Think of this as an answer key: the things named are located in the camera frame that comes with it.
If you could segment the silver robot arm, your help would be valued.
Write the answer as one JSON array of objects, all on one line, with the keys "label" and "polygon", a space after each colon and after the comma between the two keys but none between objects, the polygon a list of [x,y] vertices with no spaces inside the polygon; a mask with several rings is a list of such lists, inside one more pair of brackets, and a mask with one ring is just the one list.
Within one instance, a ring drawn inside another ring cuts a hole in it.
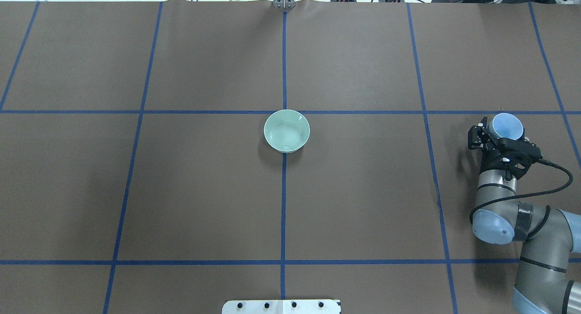
[{"label": "silver robot arm", "polygon": [[[522,122],[509,113],[484,117],[469,129],[468,148],[482,155],[475,208],[469,215],[472,231],[488,244],[522,244],[512,296],[519,314],[578,314],[580,282],[566,274],[570,254],[580,252],[580,216],[524,201],[564,190],[573,175],[544,159],[524,132]],[[548,191],[517,194],[517,182],[536,163],[564,172],[567,182]]]}]

